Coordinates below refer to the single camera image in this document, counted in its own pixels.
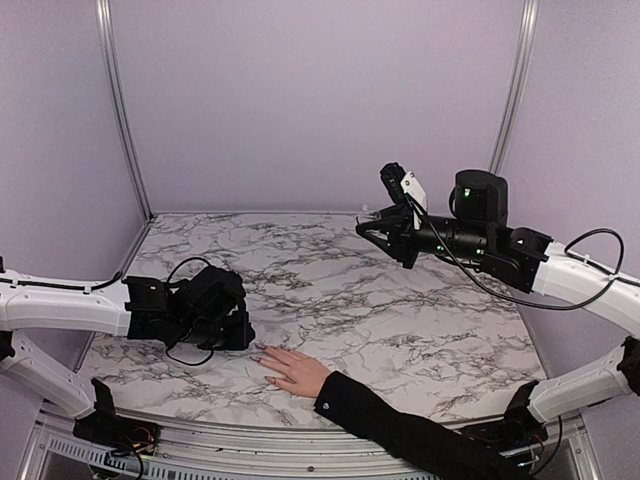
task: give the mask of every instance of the red wire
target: red wire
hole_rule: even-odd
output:
[[[151,432],[150,432],[149,430],[147,430],[147,429],[146,429],[146,428],[144,428],[144,427],[138,427],[138,428],[136,428],[136,429],[134,430],[134,432],[137,432],[138,430],[142,430],[143,432],[147,432],[147,440],[148,440],[150,443],[153,443],[153,435],[151,435]]]

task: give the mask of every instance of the white plastic casing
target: white plastic casing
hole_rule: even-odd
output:
[[[565,375],[536,385],[529,396],[529,411],[540,423],[558,415],[595,405],[618,395],[632,393],[617,366],[624,347],[616,347],[604,357]]]
[[[34,278],[14,271],[7,271],[0,277],[15,281],[91,285],[87,282]],[[131,314],[124,307],[128,301],[129,289],[120,281],[91,293],[0,283],[0,330],[59,328],[125,336],[131,321]]]
[[[14,332],[16,354],[0,362],[0,372],[55,403],[74,419],[95,411],[91,381],[72,372],[40,350],[23,332]]]
[[[533,282],[534,292],[576,304],[597,294],[609,282],[609,277],[596,268],[567,257],[560,243],[550,244],[545,253],[549,260],[540,263]],[[640,282],[628,275],[620,276]],[[640,288],[614,282],[607,293],[584,309],[640,339]]]

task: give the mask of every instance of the human arm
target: human arm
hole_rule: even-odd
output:
[[[286,378],[269,380],[294,394],[317,398],[315,411],[349,433],[382,446],[443,480],[530,480],[499,453],[426,418],[398,412],[365,385],[299,352],[265,349],[260,363]]]

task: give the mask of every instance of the marble tabletop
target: marble tabletop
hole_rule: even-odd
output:
[[[517,387],[544,378],[516,308],[422,255],[412,270],[358,237],[353,215],[161,215],[130,275],[166,278],[204,256],[243,278],[256,342],[298,349],[366,383],[395,408],[439,422],[501,414]],[[194,262],[176,278],[194,275]],[[494,288],[502,288],[491,279]],[[258,353],[216,352],[201,367],[158,342],[97,335],[80,373],[118,407],[223,424],[331,428],[313,401],[277,391]],[[195,362],[206,352],[178,346]]]

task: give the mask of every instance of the metal frame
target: metal frame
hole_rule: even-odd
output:
[[[527,71],[531,61],[531,50],[533,48],[533,36],[536,29],[538,19],[538,0],[525,0],[524,9],[522,11],[522,23],[520,26],[520,36],[518,38],[518,48],[516,50],[516,59],[513,65],[513,73],[511,75],[511,85],[509,87],[509,95],[507,96],[507,104],[505,105],[502,123],[498,133],[493,155],[491,156],[491,164],[489,171],[499,175],[504,166],[507,148],[511,132],[515,123],[518,106],[522,99]]]
[[[439,480],[388,455],[378,445],[357,439],[341,429],[311,430],[260,428],[183,422],[181,420],[121,412],[161,426],[158,447],[143,455],[147,479],[275,480],[309,478],[334,480]],[[49,453],[105,468],[105,447],[72,436],[73,421],[45,402],[38,416],[20,467],[20,480],[37,480]],[[558,440],[558,425],[549,425],[547,450]],[[582,417],[564,421],[563,448],[571,449],[580,480],[600,480]],[[507,456],[528,451],[519,449]],[[137,472],[133,459],[109,463],[114,472]]]
[[[131,128],[125,108],[124,94],[122,92],[122,81],[120,80],[120,70],[118,68],[118,57],[116,55],[116,43],[113,35],[113,27],[111,25],[111,3],[110,0],[97,0],[98,13],[98,29],[100,31],[100,43],[102,44],[102,52],[104,56],[105,67],[107,71],[107,80],[109,90],[111,92],[111,101],[116,116],[120,140],[124,149],[125,160],[131,182],[138,200],[138,206],[145,222],[153,219],[151,204],[147,190],[142,179],[142,171],[138,162],[138,154],[133,142]]]

